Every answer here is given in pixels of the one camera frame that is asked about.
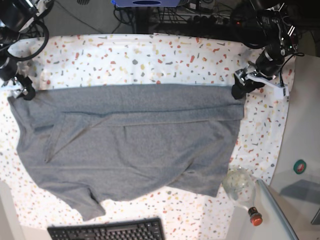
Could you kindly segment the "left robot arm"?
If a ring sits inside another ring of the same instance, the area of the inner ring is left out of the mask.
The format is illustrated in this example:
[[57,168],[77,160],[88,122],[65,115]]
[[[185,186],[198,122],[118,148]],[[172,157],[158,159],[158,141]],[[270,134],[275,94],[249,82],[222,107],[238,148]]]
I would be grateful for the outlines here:
[[[287,13],[282,12],[285,3],[264,0],[245,0],[230,14],[230,26],[238,40],[250,49],[262,49],[255,60],[234,73],[231,94],[240,100],[256,89],[269,86],[277,99],[289,96],[289,87],[284,83],[282,71],[297,50],[296,27],[285,21]],[[253,43],[241,36],[238,29],[242,23],[255,21],[265,36],[265,41]]]

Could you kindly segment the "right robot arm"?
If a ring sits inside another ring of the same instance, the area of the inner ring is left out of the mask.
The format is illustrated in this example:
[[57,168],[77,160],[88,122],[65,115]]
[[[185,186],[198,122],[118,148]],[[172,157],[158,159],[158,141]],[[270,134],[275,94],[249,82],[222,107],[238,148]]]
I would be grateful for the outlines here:
[[[2,0],[0,2],[0,79],[1,91],[10,91],[14,98],[30,101],[36,95],[32,80],[19,73],[18,62],[38,56],[48,44],[50,34],[43,18],[49,14],[53,0]],[[32,34],[31,29],[40,27],[44,40],[39,49],[29,56],[18,57],[9,48]]]

